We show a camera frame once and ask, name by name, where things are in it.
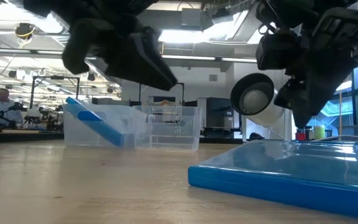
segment table surface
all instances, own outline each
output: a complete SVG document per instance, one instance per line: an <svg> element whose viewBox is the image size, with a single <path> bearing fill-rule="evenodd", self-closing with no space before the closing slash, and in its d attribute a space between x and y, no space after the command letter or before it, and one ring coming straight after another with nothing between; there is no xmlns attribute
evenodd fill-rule
<svg viewBox="0 0 358 224"><path fill-rule="evenodd" d="M198 152L0 144L0 223L358 223L357 219L190 187Z"/></svg>

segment clear plastic bin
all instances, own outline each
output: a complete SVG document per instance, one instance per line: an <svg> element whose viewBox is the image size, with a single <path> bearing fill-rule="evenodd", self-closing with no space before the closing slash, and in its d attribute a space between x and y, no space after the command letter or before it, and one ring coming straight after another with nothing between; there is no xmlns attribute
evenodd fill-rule
<svg viewBox="0 0 358 224"><path fill-rule="evenodd" d="M137 130L137 149L198 150L201 108L182 106L135 106L147 115Z"/></svg>
<svg viewBox="0 0 358 224"><path fill-rule="evenodd" d="M82 104L88 111L96 114L101 121L87 121L87 122L103 122L108 126L113 127L121 133L120 142L123 148L134 148L134 133L136 129L147 118L146 114L129 106L115 106L115 105L91 105ZM111 141L102 137L99 133L94 131L86 123L78 119L78 114L72 114L70 107L76 105L63 105L63 122L65 144L67 146L102 146L102 147L116 147Z"/></svg>

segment ceiling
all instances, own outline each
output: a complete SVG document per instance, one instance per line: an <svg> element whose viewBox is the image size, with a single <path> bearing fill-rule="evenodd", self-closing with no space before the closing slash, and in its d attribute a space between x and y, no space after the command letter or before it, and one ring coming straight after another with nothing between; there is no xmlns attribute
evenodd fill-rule
<svg viewBox="0 0 358 224"><path fill-rule="evenodd" d="M5 4L0 5L0 48L5 49L17 49L20 46L20 41L14 34L14 28L20 22L30 22L35 24L38 29L32 41L25 46L23 49L36 49L36 50L54 50L62 51L64 45L66 44L69 35L67 33L67 27L61 23L56 15L51 15L52 18L48 22L60 24L62 27L59 34L52 34L48 31L53 29L53 26L46 26L44 21L40 21L40 18L30 14L27 11L24 11L20 7L19 1L11 0L10 2L14 3L17 9L12 10L12 5L8 8ZM170 43L164 42L163 44L163 54L165 55L195 55L195 56L205 56L205 57L245 57L245 58L254 58L256 45L247 44L247 38L258 28L259 24L255 21L254 8L252 7L252 2L250 1L190 1L190 2L180 2L180 1L160 1L153 6L151 6L144 13L139 15L139 19L146 26L152 26L158 30L167 30L167 29L186 29L182 27L182 9L201 9L203 8L206 12L213 14L218 7L221 6L235 6L230 10L243 11L248 10L249 12L245 14L243 21L239 21L238 30L233 34L233 37L225 40L217 41L207 41L207 42L198 42L198 43ZM225 72L230 63L228 62L205 62L205 61L194 61L194 60L174 60L166 59L165 60L171 67L210 67L210 68L220 68L222 72ZM86 74L80 76L74 76L68 72L62 61L58 58L43 58L36 57L36 55L0 55L0 88L4 87L6 84L13 85L14 89L11 91L13 95L21 96L25 101L29 100L29 90L30 84L32 82L31 75L43 74L46 72L46 76L49 75L58 75L63 77L80 77L80 95L82 98L87 97L88 95L101 95L113 97L119 99L121 95L121 89L119 88L120 80L109 78L109 80L103 77L103 71L106 68L106 64L98 59L89 61L93 72L96 75L96 79L93 82L87 80ZM20 80L17 78L10 78L10 70L24 70L27 78ZM72 80L44 80L48 85L40 83L40 85L35 89L36 100L45 101L44 98L38 97L39 95L48 94L50 96L61 95L62 99L66 96L67 93L74 93L76 91L75 83L72 83ZM56 92L52 91L48 86L50 85L60 85L61 91ZM107 86L114 87L113 94L107 93Z"/></svg>

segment blue tray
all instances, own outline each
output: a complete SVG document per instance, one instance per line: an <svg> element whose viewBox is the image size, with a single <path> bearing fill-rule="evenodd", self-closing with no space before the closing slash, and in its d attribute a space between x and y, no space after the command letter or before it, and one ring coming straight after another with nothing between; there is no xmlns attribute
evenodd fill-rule
<svg viewBox="0 0 358 224"><path fill-rule="evenodd" d="M358 217L358 144L256 141L188 169L189 184Z"/></svg>

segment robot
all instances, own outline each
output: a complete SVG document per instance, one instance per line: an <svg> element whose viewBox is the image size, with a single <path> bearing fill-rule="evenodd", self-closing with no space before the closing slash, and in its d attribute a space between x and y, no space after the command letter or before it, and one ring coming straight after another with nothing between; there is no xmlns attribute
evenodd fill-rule
<svg viewBox="0 0 358 224"><path fill-rule="evenodd" d="M85 56L93 53L108 64L107 76L115 76L162 90L177 79L157 50L158 32L136 18L157 0L24 0L24 7L38 15L53 11L70 26L70 40L62 55L71 73L87 72ZM336 88L358 66L353 50L358 47L356 0L259 0L257 18L268 28L256 58L260 70L285 70L291 79L277 94L258 94L271 105L293 111L297 127L305 127L317 115ZM236 111L249 115L247 97L264 77L242 82L232 91Z"/></svg>

